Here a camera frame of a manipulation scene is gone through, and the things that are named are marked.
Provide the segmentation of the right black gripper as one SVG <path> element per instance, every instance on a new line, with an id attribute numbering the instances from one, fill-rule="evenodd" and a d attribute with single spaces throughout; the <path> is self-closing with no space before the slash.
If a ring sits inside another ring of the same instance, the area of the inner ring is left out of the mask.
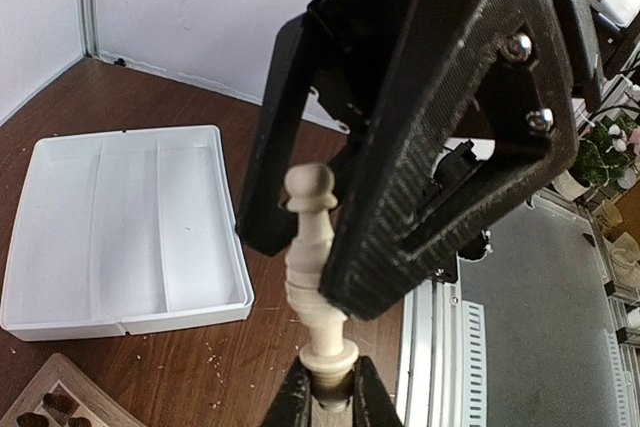
<path id="1" fill-rule="evenodd" d="M 553 0 L 573 72 L 573 95 L 600 102 L 611 77 L 630 70 L 639 46 L 639 15 L 617 23 L 603 0 Z"/>

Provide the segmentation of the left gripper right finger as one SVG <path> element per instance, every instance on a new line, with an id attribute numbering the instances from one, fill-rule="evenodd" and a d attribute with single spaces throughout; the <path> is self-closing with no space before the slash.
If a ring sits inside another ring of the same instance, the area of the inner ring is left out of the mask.
<path id="1" fill-rule="evenodd" d="M 355 364 L 353 389 L 354 427 L 402 427 L 393 401 L 368 356 L 361 356 Z"/>

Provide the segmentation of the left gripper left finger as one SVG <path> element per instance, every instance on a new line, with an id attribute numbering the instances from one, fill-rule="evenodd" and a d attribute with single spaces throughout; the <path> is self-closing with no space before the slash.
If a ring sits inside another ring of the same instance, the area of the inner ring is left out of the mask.
<path id="1" fill-rule="evenodd" d="M 290 366 L 260 426 L 312 426 L 311 373 L 302 364 Z"/>

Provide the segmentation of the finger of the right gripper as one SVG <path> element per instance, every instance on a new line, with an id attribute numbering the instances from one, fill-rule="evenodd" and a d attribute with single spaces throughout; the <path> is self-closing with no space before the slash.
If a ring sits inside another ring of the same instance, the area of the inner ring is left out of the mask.
<path id="1" fill-rule="evenodd" d="M 276 37 L 236 225 L 242 242 L 267 256 L 286 248 L 296 232 L 295 216 L 280 195 L 312 91 L 327 113 L 346 119 L 350 87 L 337 43 L 315 15 L 301 14 Z"/>
<path id="2" fill-rule="evenodd" d="M 364 118 L 321 294 L 379 317 L 577 152 L 577 0 L 312 0 Z"/>

